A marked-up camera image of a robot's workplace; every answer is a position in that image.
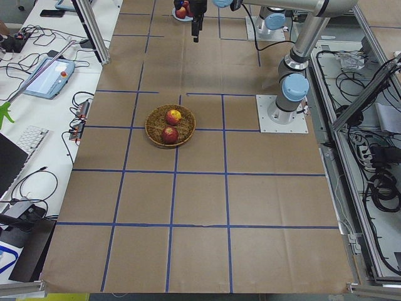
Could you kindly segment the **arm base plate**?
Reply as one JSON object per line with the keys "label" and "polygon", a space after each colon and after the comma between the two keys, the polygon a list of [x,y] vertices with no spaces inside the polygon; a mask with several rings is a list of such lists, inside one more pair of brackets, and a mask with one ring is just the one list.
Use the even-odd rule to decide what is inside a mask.
{"label": "arm base plate", "polygon": [[276,95],[256,95],[259,129],[261,133],[307,134],[305,114],[302,106],[294,112],[284,112],[276,106]]}
{"label": "arm base plate", "polygon": [[253,16],[252,21],[256,27],[256,34],[254,34],[252,22],[249,17],[245,17],[247,40],[248,41],[284,41],[286,39],[283,28],[270,30],[265,27],[262,21],[259,21],[259,16]]}

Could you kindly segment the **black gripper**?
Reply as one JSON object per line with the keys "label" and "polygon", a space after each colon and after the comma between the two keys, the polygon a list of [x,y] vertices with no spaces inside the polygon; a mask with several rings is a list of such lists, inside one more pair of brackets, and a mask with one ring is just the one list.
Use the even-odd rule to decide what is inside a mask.
{"label": "black gripper", "polygon": [[194,15],[191,23],[191,35],[195,43],[199,42],[199,32],[202,31],[206,11],[207,0],[191,0],[191,12]]}

